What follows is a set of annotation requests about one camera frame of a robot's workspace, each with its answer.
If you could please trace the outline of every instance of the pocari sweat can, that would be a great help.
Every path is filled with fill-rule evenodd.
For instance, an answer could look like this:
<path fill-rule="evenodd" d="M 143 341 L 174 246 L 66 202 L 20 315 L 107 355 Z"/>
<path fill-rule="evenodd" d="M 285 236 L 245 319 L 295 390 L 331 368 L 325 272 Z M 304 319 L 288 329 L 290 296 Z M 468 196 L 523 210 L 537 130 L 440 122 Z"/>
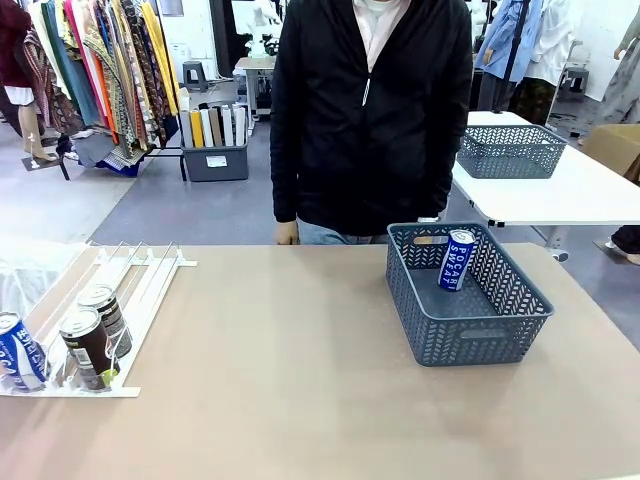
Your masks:
<path fill-rule="evenodd" d="M 46 358 L 42 347 L 20 317 L 0 312 L 0 364 L 18 390 L 33 392 L 45 385 Z"/>
<path fill-rule="evenodd" d="M 473 233 L 468 230 L 451 230 L 449 232 L 449 245 L 440 268 L 438 285 L 451 292 L 457 292 L 462 288 L 475 243 L 476 239 Z"/>

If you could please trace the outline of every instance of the can dispenser rack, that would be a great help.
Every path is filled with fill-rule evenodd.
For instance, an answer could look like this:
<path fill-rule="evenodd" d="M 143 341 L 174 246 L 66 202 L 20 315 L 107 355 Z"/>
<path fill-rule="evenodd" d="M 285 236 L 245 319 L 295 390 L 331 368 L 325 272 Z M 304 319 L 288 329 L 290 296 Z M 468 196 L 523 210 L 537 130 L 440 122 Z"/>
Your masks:
<path fill-rule="evenodd" d="M 111 253 L 108 253 L 108 248 L 100 247 L 96 259 L 80 275 L 69 293 L 33 335 L 34 339 L 41 344 L 50 365 L 50 369 L 47 369 L 48 380 L 45 388 L 36 392 L 21 392 L 13 388 L 12 382 L 7 378 L 8 375 L 4 375 L 0 377 L 0 395 L 126 398 L 137 397 L 140 394 L 141 387 L 124 385 L 127 376 L 140 353 L 178 268 L 195 267 L 198 262 L 186 260 L 182 248 L 173 243 L 166 247 L 160 256 L 154 254 L 153 248 L 143 243 L 137 246 L 120 243 Z M 131 274 L 133 267 L 138 268 Z M 75 295 L 87 284 L 106 284 L 114 291 L 118 289 L 122 291 L 118 298 L 133 338 L 131 351 L 122 359 L 118 359 L 120 373 L 113 378 L 107 391 L 93 392 L 83 386 L 75 361 L 71 359 L 70 352 L 59 332 L 60 322 L 69 310 L 75 308 L 73 301 Z"/>

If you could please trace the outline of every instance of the pink fabric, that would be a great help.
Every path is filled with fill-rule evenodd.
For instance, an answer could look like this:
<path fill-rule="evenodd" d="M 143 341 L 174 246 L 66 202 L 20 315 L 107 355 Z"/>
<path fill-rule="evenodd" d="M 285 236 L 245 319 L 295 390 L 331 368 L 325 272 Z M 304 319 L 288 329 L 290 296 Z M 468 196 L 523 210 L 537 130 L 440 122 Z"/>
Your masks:
<path fill-rule="evenodd" d="M 104 98 L 102 97 L 102 90 L 96 86 L 96 67 L 94 63 L 93 57 L 88 54 L 87 47 L 82 43 L 84 40 L 84 36 L 80 35 L 80 31 L 78 29 L 78 23 L 76 22 L 74 5 L 72 0 L 64 1 L 64 11 L 67 14 L 67 19 L 69 20 L 69 24 L 71 25 L 71 30 L 73 31 L 73 35 L 76 37 L 76 42 L 78 43 L 78 47 L 80 50 L 80 55 L 82 56 L 82 60 L 84 63 L 84 68 L 87 72 L 87 76 L 89 77 L 89 83 L 91 84 L 91 89 L 93 90 L 93 95 L 96 98 L 96 103 L 98 109 L 100 110 L 100 114 L 102 115 L 103 125 L 109 125 L 107 122 L 107 111 L 104 105 Z"/>
<path fill-rule="evenodd" d="M 364 49 L 367 52 L 369 73 L 371 73 L 393 29 L 396 28 L 400 19 L 407 13 L 411 0 L 388 0 L 387 3 L 387 9 L 378 20 L 378 26 L 373 31 L 371 28 L 373 13 L 371 13 L 364 0 L 353 0 L 353 11 L 356 14 Z"/>

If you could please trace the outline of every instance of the gray plastic storage bin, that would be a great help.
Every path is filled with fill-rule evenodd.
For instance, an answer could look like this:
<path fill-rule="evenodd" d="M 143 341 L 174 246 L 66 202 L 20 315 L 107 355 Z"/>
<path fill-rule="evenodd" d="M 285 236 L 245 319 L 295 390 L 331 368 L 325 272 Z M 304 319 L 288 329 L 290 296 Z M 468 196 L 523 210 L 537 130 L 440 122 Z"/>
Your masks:
<path fill-rule="evenodd" d="M 566 145 L 537 125 L 468 127 L 457 160 L 474 178 L 550 178 Z"/>
<path fill-rule="evenodd" d="M 247 144 L 242 147 L 183 148 L 184 159 L 192 182 L 246 180 Z"/>
<path fill-rule="evenodd" d="M 462 289 L 438 286 L 451 230 L 476 238 Z M 387 282 L 416 361 L 427 367 L 519 362 L 553 307 L 478 224 L 394 224 Z M 419 244 L 418 237 L 431 237 Z"/>

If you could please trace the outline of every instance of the jacket zipper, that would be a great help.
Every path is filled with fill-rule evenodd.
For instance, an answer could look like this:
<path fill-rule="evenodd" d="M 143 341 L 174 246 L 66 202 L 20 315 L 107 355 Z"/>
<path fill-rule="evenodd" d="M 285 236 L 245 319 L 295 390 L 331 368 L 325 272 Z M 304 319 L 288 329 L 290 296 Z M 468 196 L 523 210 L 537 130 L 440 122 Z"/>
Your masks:
<path fill-rule="evenodd" d="M 371 84 L 371 74 L 367 75 L 367 85 L 364 87 L 364 95 L 362 96 L 362 106 L 367 104 L 367 97 L 369 96 L 369 85 Z"/>

